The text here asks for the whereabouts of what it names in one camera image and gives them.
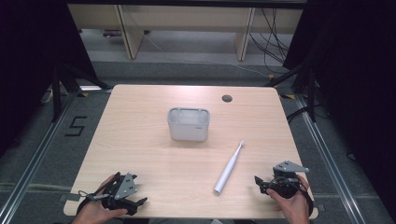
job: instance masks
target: toothbrush handle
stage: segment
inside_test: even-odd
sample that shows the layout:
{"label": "toothbrush handle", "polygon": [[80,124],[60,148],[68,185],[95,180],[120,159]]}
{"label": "toothbrush handle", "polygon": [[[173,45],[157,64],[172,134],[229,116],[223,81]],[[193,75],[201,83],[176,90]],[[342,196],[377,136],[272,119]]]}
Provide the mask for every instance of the toothbrush handle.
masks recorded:
{"label": "toothbrush handle", "polygon": [[233,167],[235,166],[236,162],[236,155],[232,156],[230,160],[227,163],[227,166],[224,168],[223,173],[221,174],[221,177],[216,184],[214,190],[218,194],[221,194],[225,184],[227,183],[228,177],[230,176],[231,172],[233,171]]}

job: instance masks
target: black curtain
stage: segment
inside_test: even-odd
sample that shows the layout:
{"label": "black curtain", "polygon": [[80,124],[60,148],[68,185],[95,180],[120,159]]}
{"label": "black curtain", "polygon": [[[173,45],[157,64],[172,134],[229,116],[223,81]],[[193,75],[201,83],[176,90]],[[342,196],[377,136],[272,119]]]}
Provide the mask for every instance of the black curtain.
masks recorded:
{"label": "black curtain", "polygon": [[0,36],[1,156],[40,105],[55,66],[67,64],[94,79],[96,74],[63,0],[0,1]]}
{"label": "black curtain", "polygon": [[[301,63],[321,24],[342,12],[332,43],[324,43],[329,47],[316,58],[315,79],[348,147],[396,220],[396,183],[390,181],[396,158],[396,1],[340,1],[337,6],[330,12],[304,12],[285,65]],[[306,86],[307,78],[299,75],[297,85]]]}

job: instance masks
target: human hand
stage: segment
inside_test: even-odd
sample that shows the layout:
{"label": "human hand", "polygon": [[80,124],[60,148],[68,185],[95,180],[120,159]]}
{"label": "human hand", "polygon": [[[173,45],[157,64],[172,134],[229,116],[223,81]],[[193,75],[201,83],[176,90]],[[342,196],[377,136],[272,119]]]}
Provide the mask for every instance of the human hand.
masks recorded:
{"label": "human hand", "polygon": [[[309,185],[306,180],[300,175],[297,175],[297,178],[304,186],[302,190],[308,190]],[[274,210],[282,211],[290,224],[309,223],[308,203],[306,202],[305,196],[299,190],[289,199],[283,198],[273,189],[267,189],[267,193],[278,203],[278,205],[274,207]]]}
{"label": "human hand", "polygon": [[[107,182],[109,182],[114,175],[108,177],[99,188],[104,186]],[[100,224],[110,220],[113,217],[120,217],[122,215],[127,214],[127,209],[116,209],[116,210],[108,210],[102,206],[102,201],[91,201],[79,211],[76,218],[73,220],[72,224]]]}

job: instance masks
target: round hole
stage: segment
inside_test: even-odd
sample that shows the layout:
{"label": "round hole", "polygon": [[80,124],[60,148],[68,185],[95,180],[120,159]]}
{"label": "round hole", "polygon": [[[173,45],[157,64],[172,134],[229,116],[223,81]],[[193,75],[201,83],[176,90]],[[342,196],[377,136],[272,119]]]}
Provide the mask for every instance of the round hole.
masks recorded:
{"label": "round hole", "polygon": [[233,100],[233,97],[231,95],[223,95],[221,97],[221,99],[225,102],[225,103],[230,103]]}

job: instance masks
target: white plastic container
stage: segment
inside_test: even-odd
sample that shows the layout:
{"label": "white plastic container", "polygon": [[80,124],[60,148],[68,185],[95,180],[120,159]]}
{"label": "white plastic container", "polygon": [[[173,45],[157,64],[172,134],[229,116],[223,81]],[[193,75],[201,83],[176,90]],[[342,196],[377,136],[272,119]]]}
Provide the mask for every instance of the white plastic container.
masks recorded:
{"label": "white plastic container", "polygon": [[175,140],[205,141],[209,129],[209,111],[202,108],[171,108],[168,125]]}

